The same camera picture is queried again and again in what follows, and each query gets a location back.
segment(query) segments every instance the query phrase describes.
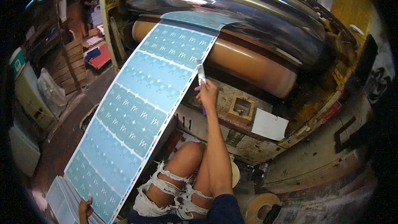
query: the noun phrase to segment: standing person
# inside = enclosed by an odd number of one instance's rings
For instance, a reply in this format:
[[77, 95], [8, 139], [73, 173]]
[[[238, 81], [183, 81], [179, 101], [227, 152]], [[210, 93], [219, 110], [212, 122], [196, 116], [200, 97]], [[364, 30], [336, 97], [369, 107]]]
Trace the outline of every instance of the standing person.
[[[166, 166], [159, 164], [151, 179], [138, 187], [128, 223], [244, 223], [232, 191], [231, 161], [218, 123], [218, 88], [209, 80], [206, 83], [201, 82], [196, 99], [207, 113], [207, 148], [187, 142]], [[196, 181], [192, 183], [196, 171]], [[82, 224], [92, 212], [91, 202], [92, 199], [82, 199], [79, 205]]]
[[90, 0], [80, 0], [82, 7], [83, 7], [83, 17], [84, 17], [84, 24], [87, 27], [87, 31], [93, 28], [93, 19], [91, 17], [91, 13], [93, 12], [93, 7], [97, 5]]

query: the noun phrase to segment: leg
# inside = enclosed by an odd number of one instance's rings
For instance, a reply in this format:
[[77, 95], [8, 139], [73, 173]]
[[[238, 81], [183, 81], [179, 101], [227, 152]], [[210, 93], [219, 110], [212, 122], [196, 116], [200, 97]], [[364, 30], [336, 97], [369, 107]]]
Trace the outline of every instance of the leg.
[[[202, 161], [203, 150], [203, 144], [187, 142], [178, 149], [177, 153], [167, 163], [164, 170], [170, 171], [170, 173], [179, 177], [192, 176], [192, 174], [197, 171]], [[162, 173], [159, 173], [158, 178], [160, 180], [172, 183], [179, 189], [182, 189], [185, 185], [185, 182], [171, 179]], [[150, 186], [146, 195], [159, 208], [165, 208], [174, 203], [174, 196], [166, 194], [155, 185]]]
[[[209, 163], [206, 157], [207, 153], [205, 152], [205, 154], [203, 155], [202, 164], [200, 165], [198, 176], [195, 185], [193, 186], [193, 189], [202, 192], [202, 194], [205, 196], [212, 197], [212, 193], [210, 191], [210, 186], [209, 186], [209, 168], [208, 168]], [[198, 207], [210, 209], [213, 204], [213, 199], [206, 199], [193, 193], [192, 203]], [[206, 217], [205, 215], [198, 214], [196, 212], [191, 212], [191, 213], [195, 219]]]

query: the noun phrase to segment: brown rubber roller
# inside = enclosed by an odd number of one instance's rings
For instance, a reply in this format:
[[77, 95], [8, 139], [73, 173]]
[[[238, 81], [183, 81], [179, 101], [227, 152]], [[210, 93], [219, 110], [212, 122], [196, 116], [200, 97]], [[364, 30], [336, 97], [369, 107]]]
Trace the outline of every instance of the brown rubber roller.
[[[141, 42], [156, 22], [136, 21], [132, 37]], [[296, 81], [296, 73], [281, 64], [235, 43], [218, 38], [207, 61], [265, 91], [284, 98]]]

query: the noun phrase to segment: blue cloth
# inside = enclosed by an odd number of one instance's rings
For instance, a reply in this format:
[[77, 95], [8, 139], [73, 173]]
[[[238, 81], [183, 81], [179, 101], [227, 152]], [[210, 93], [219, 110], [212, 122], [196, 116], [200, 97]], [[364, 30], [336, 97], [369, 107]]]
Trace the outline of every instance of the blue cloth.
[[[165, 214], [160, 217], [143, 217], [137, 211], [132, 210], [127, 217], [130, 224], [165, 224], [182, 223], [175, 214]], [[224, 194], [217, 196], [213, 201], [213, 206], [209, 210], [206, 219], [186, 220], [189, 224], [244, 224], [242, 214], [238, 206], [238, 201], [233, 195]]]
[[99, 48], [93, 49], [92, 51], [87, 53], [86, 58], [84, 59], [85, 62], [90, 61], [90, 59], [95, 58], [101, 54]]

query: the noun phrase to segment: knee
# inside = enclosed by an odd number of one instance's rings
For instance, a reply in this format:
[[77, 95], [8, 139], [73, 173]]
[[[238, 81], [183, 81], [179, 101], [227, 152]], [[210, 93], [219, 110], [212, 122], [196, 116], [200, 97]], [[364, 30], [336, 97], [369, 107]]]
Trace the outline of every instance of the knee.
[[206, 146], [203, 143], [189, 141], [189, 142], [183, 144], [178, 149], [178, 152], [183, 153], [184, 157], [189, 159], [189, 161], [201, 162], [205, 148], [206, 148]]

